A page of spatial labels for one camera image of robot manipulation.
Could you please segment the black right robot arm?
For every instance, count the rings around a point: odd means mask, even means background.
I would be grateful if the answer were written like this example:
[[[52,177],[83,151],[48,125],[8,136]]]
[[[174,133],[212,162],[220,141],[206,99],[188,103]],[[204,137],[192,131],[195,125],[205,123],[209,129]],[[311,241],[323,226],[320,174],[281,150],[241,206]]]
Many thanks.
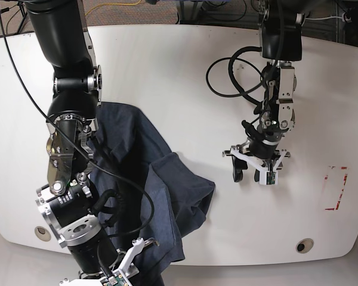
[[[52,65],[53,100],[44,113],[48,186],[38,190],[38,209],[61,247],[81,269],[63,285],[129,285],[133,261],[153,239],[136,238],[127,251],[115,248],[106,228],[123,215],[124,193],[99,192],[90,179],[97,167],[89,146],[95,140],[102,74],[95,61],[80,1],[26,1],[45,58]]]

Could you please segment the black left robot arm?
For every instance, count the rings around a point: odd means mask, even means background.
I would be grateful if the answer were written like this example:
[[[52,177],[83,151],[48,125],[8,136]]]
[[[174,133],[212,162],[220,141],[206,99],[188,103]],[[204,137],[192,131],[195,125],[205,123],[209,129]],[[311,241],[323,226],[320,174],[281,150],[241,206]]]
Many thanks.
[[[260,46],[241,48],[229,58],[229,78],[247,100],[251,97],[235,78],[234,63],[246,52],[258,52],[267,60],[259,83],[264,88],[264,98],[255,103],[257,118],[252,122],[242,121],[247,140],[223,153],[232,158],[235,182],[241,182],[244,171],[253,167],[255,182],[276,185],[283,159],[291,156],[278,145],[295,125],[293,94],[297,80],[292,64],[302,59],[303,22],[304,14],[286,8],[282,1],[260,1]]]

